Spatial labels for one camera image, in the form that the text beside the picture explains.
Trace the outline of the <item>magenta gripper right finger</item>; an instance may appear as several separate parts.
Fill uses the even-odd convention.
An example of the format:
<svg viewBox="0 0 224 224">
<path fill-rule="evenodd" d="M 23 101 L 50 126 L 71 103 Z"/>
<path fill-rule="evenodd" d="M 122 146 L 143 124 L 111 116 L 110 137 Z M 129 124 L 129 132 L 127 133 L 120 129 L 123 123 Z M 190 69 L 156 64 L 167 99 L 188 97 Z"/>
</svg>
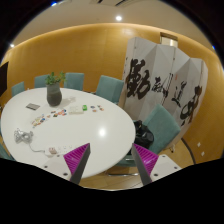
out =
<svg viewBox="0 0 224 224">
<path fill-rule="evenodd" d="M 138 168 L 142 184 L 150 184 L 152 182 L 150 175 L 159 156 L 135 143 L 132 144 L 131 154 Z"/>
</svg>

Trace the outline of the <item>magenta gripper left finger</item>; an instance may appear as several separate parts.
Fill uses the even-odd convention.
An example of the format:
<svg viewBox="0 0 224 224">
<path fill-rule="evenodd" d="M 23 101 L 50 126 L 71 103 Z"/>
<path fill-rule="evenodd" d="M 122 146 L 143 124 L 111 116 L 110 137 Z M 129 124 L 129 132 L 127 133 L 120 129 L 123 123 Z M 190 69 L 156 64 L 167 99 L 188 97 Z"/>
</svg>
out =
<svg viewBox="0 0 224 224">
<path fill-rule="evenodd" d="M 65 162 L 71 172 L 70 181 L 72 183 L 79 184 L 90 153 L 90 144 L 87 143 L 64 155 Z"/>
</svg>

